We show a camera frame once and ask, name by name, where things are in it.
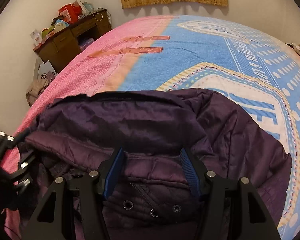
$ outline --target bed sheet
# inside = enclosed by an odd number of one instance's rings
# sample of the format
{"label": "bed sheet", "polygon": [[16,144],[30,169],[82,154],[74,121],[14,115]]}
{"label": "bed sheet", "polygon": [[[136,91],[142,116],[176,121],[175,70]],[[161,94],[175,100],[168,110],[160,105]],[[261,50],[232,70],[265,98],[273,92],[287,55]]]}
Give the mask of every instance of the bed sheet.
{"label": "bed sheet", "polygon": [[[208,88],[239,104],[292,156],[278,231],[300,230],[300,57],[261,31],[214,18],[156,16],[130,21],[72,60],[30,108],[18,131],[55,98],[103,91]],[[3,168],[17,169],[8,152]],[[18,213],[7,223],[18,225]]]}

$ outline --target snap button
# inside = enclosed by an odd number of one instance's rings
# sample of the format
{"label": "snap button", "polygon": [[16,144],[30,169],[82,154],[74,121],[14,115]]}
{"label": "snap button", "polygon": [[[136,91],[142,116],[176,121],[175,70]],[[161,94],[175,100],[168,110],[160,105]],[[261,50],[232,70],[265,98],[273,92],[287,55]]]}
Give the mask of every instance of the snap button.
{"label": "snap button", "polygon": [[180,205],[174,205],[172,207],[173,212],[178,213],[181,211],[181,206]]}
{"label": "snap button", "polygon": [[154,209],[152,209],[152,210],[150,211],[150,215],[151,215],[152,217],[154,217],[154,218],[157,218],[157,217],[158,217],[157,212],[156,212]]}
{"label": "snap button", "polygon": [[125,210],[131,210],[133,208],[133,203],[129,200],[123,202],[123,207]]}

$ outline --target wall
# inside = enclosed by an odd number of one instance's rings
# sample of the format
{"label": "wall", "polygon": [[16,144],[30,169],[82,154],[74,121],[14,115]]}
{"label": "wall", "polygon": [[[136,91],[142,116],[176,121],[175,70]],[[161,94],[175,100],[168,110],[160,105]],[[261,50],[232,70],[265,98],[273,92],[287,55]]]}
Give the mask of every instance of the wall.
{"label": "wall", "polygon": [[75,0],[11,0],[0,15],[0,131],[12,134],[29,109],[25,91],[36,55],[30,33],[51,26],[58,9]]}
{"label": "wall", "polygon": [[300,9],[293,0],[229,0],[228,8],[213,5],[175,2],[168,5],[122,9],[120,0],[81,0],[95,8],[107,8],[112,26],[117,27],[136,17],[161,14],[184,14],[215,17],[238,22],[268,33],[284,42],[300,43]]}

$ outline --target pink fabric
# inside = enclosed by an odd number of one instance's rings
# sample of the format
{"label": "pink fabric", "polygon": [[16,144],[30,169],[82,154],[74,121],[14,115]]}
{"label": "pink fabric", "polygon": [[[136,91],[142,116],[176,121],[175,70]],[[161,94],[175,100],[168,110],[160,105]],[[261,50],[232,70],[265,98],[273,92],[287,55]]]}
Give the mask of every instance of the pink fabric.
{"label": "pink fabric", "polygon": [[[44,108],[53,102],[55,98],[65,98],[77,94],[90,94],[98,92],[104,85],[106,78],[120,64],[123,55],[110,55],[103,57],[88,57],[96,50],[109,51],[115,49],[137,48],[140,42],[128,42],[124,39],[131,36],[148,37],[166,20],[172,16],[144,17],[132,20],[121,25],[114,30],[106,33],[84,52],[74,58],[64,70],[58,74],[55,80],[48,86],[42,95],[36,100],[29,109],[23,122],[18,127],[18,133],[30,125],[34,117],[40,114]],[[19,151],[13,149],[7,151],[3,161],[2,168],[8,173],[18,169]],[[20,223],[19,213],[7,211],[6,226],[19,232]],[[7,233],[14,240],[16,236],[6,229]]]}

